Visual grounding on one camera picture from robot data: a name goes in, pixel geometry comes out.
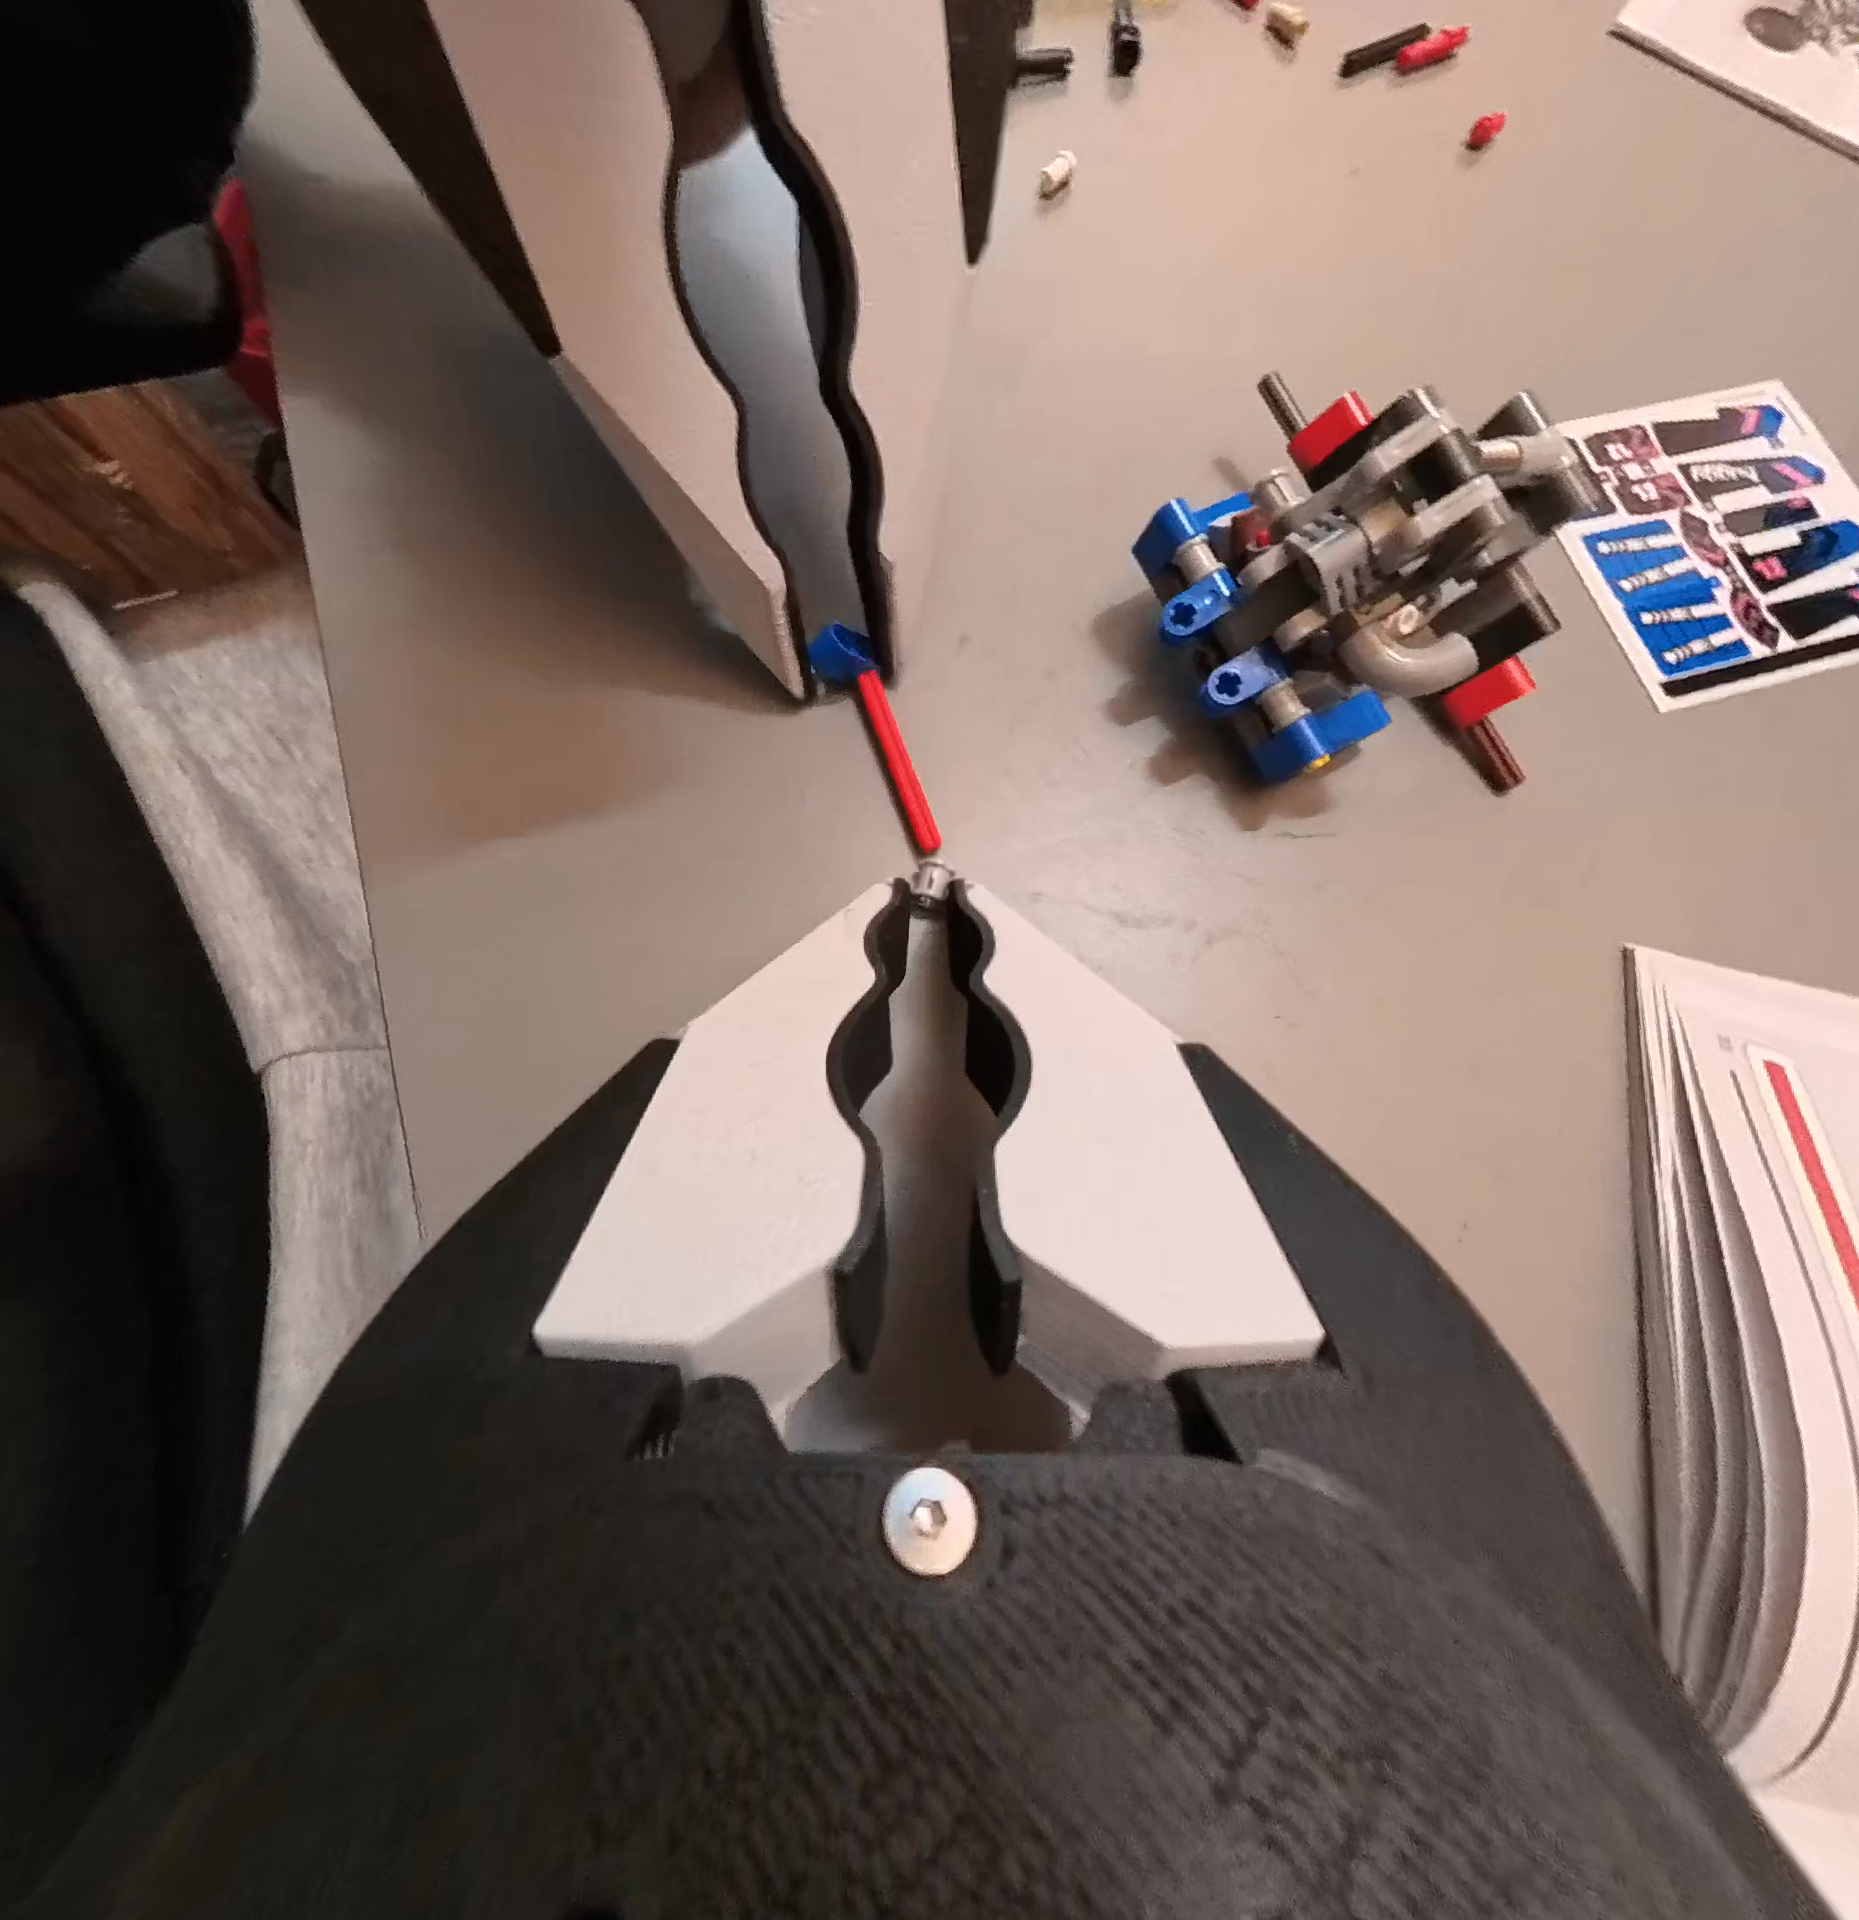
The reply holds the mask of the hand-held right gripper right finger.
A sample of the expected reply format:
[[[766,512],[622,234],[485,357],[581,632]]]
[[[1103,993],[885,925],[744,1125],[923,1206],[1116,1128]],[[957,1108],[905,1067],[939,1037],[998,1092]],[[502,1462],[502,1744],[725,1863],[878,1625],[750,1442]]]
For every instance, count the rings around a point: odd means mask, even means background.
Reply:
[[[995,1131],[966,1294],[991,1375],[1169,1380],[1318,1357],[1323,1322],[1180,1039],[972,883],[945,893],[964,1075]]]

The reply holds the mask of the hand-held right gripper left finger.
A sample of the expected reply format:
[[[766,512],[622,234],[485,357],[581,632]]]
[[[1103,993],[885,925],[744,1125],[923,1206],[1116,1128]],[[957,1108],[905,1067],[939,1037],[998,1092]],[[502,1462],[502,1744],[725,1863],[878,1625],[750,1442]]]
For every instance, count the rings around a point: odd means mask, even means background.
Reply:
[[[890,1235],[866,1106],[909,924],[909,885],[873,885],[682,1031],[535,1319],[544,1357],[682,1380],[871,1367]]]

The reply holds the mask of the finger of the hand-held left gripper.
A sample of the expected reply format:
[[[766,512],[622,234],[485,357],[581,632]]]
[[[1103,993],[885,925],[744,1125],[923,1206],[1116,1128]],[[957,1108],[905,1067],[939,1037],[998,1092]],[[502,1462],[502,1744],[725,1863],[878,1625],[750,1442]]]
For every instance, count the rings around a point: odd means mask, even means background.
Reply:
[[[553,370],[714,619],[807,701],[778,552],[749,506],[740,409],[673,256],[677,130],[628,2],[440,2],[430,23],[557,333]]]
[[[972,269],[941,2],[750,2],[740,65],[819,275],[819,401],[882,669],[917,637]]]

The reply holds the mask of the red lego axle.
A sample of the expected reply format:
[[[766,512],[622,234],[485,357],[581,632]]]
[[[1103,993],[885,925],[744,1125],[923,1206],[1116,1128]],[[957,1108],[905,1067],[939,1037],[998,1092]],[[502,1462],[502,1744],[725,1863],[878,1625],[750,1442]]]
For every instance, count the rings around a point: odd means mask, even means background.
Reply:
[[[941,852],[941,829],[900,734],[878,669],[862,669],[854,692],[909,847],[919,858],[934,858]]]

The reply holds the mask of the partly built lego vehicle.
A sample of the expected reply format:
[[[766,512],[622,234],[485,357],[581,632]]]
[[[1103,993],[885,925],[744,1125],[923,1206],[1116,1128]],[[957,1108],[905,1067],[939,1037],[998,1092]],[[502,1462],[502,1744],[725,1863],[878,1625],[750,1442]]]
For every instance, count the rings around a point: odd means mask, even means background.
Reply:
[[[1490,792],[1516,792],[1498,716],[1559,632],[1530,552],[1599,512],[1578,452],[1530,392],[1466,428],[1427,388],[1314,419],[1280,375],[1257,389],[1287,459],[1208,506],[1169,497],[1134,542],[1196,708],[1261,788],[1323,774],[1417,706]]]

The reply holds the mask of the open lego instruction booklet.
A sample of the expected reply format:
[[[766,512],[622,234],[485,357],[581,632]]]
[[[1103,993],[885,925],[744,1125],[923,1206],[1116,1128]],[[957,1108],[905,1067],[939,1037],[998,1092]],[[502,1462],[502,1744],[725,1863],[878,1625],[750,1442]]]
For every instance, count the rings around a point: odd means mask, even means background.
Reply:
[[[1859,998],[1623,993],[1662,1652],[1748,1786],[1859,1815]]]

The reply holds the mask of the lego sticker sheet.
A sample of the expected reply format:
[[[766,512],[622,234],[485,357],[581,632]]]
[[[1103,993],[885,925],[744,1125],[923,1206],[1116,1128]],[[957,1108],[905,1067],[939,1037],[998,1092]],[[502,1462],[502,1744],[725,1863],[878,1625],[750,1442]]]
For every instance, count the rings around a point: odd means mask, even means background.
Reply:
[[[1559,542],[1662,716],[1859,666],[1859,483],[1776,378],[1563,424]]]

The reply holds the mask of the red object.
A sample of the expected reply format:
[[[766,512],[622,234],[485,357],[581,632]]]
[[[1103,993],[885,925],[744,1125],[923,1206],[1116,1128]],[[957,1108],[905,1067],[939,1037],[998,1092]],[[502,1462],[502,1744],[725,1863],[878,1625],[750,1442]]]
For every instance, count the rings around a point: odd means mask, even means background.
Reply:
[[[281,428],[284,410],[276,388],[264,269],[241,177],[232,175],[222,179],[210,219],[239,315],[239,342],[222,361],[222,375],[239,388],[262,421],[272,428]]]

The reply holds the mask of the black bulky object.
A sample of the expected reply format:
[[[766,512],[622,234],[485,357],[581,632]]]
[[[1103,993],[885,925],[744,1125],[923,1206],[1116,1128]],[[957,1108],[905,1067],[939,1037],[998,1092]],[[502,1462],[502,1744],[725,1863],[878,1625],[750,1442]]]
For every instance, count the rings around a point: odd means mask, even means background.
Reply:
[[[232,360],[250,97],[244,2],[0,2],[0,410]]]

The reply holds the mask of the person's grey sweatshirt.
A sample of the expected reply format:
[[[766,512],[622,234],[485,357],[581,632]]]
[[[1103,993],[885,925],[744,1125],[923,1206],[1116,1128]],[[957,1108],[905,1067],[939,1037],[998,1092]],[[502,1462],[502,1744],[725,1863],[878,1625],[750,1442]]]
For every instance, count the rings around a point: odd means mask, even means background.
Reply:
[[[91,611],[0,556],[118,760],[269,1122],[269,1294],[246,1508],[422,1248],[307,573]]]

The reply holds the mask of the person's dark trousers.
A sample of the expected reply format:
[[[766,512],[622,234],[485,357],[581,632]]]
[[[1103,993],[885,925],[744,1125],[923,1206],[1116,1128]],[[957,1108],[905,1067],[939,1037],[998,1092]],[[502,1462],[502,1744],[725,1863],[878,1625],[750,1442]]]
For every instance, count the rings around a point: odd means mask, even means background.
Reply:
[[[63,651],[0,583],[0,1916],[217,1592],[267,1281],[236,1020]]]

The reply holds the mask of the closed printed booklet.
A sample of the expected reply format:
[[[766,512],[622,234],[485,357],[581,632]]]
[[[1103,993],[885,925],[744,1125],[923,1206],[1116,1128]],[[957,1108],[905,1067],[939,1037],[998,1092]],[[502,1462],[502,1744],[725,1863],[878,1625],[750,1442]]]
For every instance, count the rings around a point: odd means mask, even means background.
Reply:
[[[1628,2],[1611,33],[1859,162],[1859,2]]]

